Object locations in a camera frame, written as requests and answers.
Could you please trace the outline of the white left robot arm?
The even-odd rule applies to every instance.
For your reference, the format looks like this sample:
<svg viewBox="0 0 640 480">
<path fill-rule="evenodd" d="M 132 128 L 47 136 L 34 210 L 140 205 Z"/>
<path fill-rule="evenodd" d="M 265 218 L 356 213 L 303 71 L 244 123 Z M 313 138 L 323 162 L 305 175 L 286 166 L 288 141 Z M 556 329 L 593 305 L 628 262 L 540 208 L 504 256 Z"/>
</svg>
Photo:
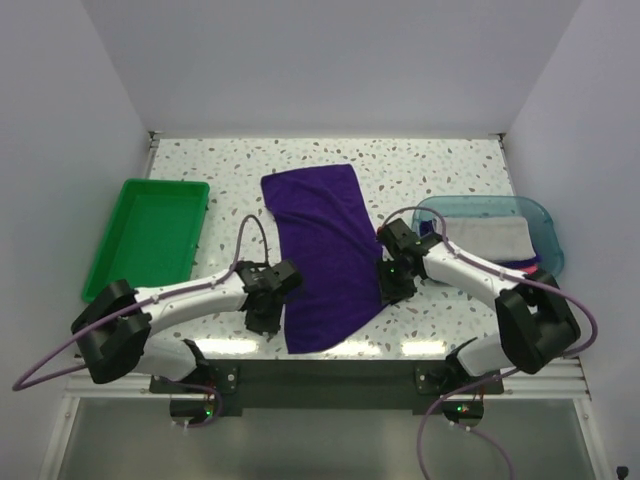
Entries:
<svg viewBox="0 0 640 480">
<path fill-rule="evenodd" d="M 295 264 L 240 261 L 206 280 L 133 288 L 125 280 L 105 287 L 72 323 L 71 332 L 96 384 L 129 373 L 165 377 L 185 392 L 201 390 L 207 363 L 192 340 L 165 341 L 164 330 L 206 315 L 242 312 L 245 328 L 273 336 L 286 297 L 303 277 Z"/>
</svg>

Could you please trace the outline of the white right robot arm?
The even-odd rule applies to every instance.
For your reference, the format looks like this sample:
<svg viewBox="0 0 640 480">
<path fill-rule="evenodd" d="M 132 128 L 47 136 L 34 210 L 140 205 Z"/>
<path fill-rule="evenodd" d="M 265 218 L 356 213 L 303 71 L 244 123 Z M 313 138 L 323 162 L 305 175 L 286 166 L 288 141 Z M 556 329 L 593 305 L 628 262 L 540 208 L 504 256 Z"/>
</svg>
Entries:
<svg viewBox="0 0 640 480">
<path fill-rule="evenodd" d="M 581 335 L 566 297 L 545 271 L 502 269 L 438 233 L 420 237 L 401 219 L 383 224 L 377 240 L 390 255 L 377 262 L 383 303 L 413 297 L 420 278 L 456 287 L 496 314 L 495 334 L 468 340 L 447 355 L 444 377 L 454 391 L 468 392 L 482 376 L 505 368 L 535 374 Z"/>
</svg>

